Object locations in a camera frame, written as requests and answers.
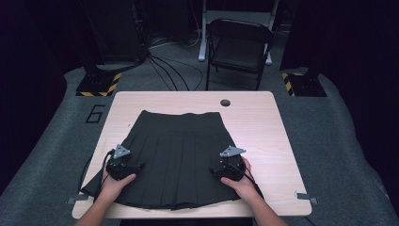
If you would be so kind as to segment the person's left hand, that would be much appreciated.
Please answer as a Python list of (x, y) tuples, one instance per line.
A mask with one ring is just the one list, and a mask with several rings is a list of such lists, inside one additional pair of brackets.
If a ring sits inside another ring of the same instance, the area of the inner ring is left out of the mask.
[(98, 196), (98, 201), (103, 203), (112, 203), (121, 193), (121, 191), (130, 183), (134, 181), (136, 175), (130, 174), (122, 180), (115, 180), (104, 169), (103, 178), (101, 181), (101, 192)]

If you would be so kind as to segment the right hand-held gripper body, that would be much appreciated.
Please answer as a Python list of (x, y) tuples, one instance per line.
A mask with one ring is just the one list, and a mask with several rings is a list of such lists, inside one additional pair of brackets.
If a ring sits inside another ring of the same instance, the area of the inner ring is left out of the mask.
[(246, 169), (246, 164), (242, 158), (242, 153), (246, 150), (229, 146), (220, 154), (220, 164), (222, 177), (227, 177), (233, 181), (240, 181)]

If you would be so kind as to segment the black yellow-striped stand base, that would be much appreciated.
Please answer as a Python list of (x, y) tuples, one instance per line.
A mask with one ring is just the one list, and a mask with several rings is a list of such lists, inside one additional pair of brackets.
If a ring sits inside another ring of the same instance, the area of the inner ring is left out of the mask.
[(120, 73), (100, 72), (97, 75), (86, 74), (78, 85), (75, 95), (85, 97), (110, 96), (120, 80)]
[(293, 97), (326, 97), (320, 81), (303, 73), (283, 73), (285, 87)]

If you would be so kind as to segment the black equipment cabinet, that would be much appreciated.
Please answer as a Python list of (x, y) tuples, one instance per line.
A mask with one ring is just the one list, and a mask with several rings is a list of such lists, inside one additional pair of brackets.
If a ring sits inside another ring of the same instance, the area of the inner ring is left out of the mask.
[(82, 0), (104, 63), (145, 60), (146, 32), (138, 0)]

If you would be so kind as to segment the black curtain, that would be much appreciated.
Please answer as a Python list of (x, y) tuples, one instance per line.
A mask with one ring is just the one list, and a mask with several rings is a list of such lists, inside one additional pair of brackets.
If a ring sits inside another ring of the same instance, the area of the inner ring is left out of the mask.
[(280, 67), (336, 86), (399, 214), (399, 0), (299, 0)]
[(60, 0), (0, 0), (0, 195), (64, 98), (78, 64)]

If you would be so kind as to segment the grey table edge bracket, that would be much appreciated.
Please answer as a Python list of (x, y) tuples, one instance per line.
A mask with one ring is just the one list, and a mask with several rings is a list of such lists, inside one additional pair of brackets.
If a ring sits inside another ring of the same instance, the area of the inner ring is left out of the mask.
[(311, 195), (309, 195), (307, 193), (296, 192), (295, 196), (296, 196), (297, 199), (309, 201), (311, 204), (318, 204), (319, 203), (316, 197), (312, 197)]
[(66, 204), (74, 205), (77, 201), (86, 201), (87, 199), (87, 194), (77, 194), (73, 197), (69, 197), (66, 201)]

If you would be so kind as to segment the black pleated skirt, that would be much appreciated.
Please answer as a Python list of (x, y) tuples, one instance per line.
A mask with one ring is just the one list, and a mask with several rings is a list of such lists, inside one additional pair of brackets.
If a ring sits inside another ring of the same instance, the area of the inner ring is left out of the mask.
[(184, 209), (235, 201), (235, 191), (211, 173), (234, 144), (218, 112), (167, 115), (142, 111), (121, 146), (129, 167), (144, 168), (116, 202), (147, 209)]

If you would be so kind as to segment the black folding chair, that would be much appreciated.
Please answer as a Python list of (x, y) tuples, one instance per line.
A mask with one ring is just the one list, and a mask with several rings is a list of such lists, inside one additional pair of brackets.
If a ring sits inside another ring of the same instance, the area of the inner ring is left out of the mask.
[(208, 59), (206, 90), (214, 67), (256, 74), (256, 90), (263, 78), (265, 62), (273, 39), (272, 32), (263, 24), (233, 19), (215, 19), (208, 26)]

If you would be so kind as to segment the person's right hand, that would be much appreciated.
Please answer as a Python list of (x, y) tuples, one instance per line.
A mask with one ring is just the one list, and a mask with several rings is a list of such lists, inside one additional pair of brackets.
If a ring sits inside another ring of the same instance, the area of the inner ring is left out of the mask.
[(247, 204), (253, 204), (255, 201), (260, 199), (260, 195), (253, 184), (254, 179), (249, 172), (250, 164), (244, 157), (243, 160), (246, 165), (246, 169), (245, 174), (240, 181), (234, 181), (226, 177), (222, 177), (220, 181), (222, 184), (231, 187)]

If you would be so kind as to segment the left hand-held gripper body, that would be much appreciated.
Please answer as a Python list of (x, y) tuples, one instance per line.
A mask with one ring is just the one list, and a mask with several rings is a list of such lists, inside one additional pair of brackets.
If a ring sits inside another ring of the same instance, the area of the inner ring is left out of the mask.
[(134, 165), (130, 159), (133, 157), (132, 152), (125, 147), (118, 145), (110, 151), (111, 156), (106, 164), (106, 171), (115, 180), (122, 180), (130, 174), (138, 174), (140, 171), (134, 170)]

